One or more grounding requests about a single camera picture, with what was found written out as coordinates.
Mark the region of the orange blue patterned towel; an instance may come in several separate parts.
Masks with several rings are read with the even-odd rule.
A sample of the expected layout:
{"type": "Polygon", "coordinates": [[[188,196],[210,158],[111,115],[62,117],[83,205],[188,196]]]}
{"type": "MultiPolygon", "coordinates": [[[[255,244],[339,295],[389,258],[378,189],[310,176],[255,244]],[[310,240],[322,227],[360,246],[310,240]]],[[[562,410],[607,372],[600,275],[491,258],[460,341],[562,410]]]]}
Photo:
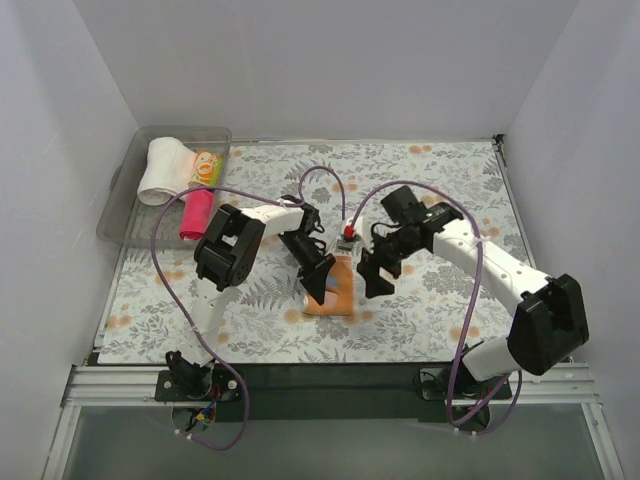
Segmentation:
{"type": "Polygon", "coordinates": [[[352,316],[354,314],[354,273],[350,256],[337,255],[328,273],[325,301],[318,304],[309,294],[304,297],[302,313],[308,316],[352,316]]]}

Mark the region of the red microfiber towel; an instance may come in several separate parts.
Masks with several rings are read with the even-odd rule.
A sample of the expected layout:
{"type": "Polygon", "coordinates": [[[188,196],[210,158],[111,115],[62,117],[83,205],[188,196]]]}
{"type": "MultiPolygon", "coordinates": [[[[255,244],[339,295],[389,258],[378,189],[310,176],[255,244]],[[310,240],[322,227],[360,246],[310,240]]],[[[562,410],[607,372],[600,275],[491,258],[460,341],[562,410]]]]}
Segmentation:
{"type": "Polygon", "coordinates": [[[179,236],[182,240],[199,240],[205,233],[214,203],[214,195],[199,190],[186,196],[179,236]]]}

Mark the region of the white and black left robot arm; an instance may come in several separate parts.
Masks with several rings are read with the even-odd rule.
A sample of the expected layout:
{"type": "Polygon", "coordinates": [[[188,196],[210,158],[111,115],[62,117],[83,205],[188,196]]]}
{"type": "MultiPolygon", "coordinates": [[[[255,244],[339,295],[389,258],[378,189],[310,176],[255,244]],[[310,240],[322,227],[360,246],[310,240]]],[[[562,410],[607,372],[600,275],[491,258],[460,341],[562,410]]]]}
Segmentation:
{"type": "Polygon", "coordinates": [[[219,207],[194,251],[198,283],[186,312],[187,340],[166,354],[172,380],[183,395],[200,400],[220,391],[207,367],[215,360],[210,351],[231,296],[247,280],[265,237],[280,239],[299,265],[299,283],[318,304],[324,303],[336,260],[326,243],[312,236],[323,231],[318,210],[292,196],[274,205],[219,207]]]}

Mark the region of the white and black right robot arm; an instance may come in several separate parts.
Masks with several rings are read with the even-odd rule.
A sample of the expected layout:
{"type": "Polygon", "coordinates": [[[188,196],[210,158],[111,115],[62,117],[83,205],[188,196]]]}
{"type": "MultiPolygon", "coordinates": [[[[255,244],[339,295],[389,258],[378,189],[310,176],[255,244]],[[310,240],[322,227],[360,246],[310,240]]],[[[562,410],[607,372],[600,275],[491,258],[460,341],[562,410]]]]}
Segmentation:
{"type": "Polygon", "coordinates": [[[507,335],[472,347],[459,345],[449,373],[447,394],[475,397],[489,380],[513,372],[541,376],[589,339],[579,282],[568,274],[552,277],[481,239],[477,225],[447,202],[425,206],[407,186],[381,201],[395,228],[371,234],[357,271],[368,298],[391,295],[386,274],[399,277],[402,263],[426,250],[474,279],[512,317],[507,335]]]}

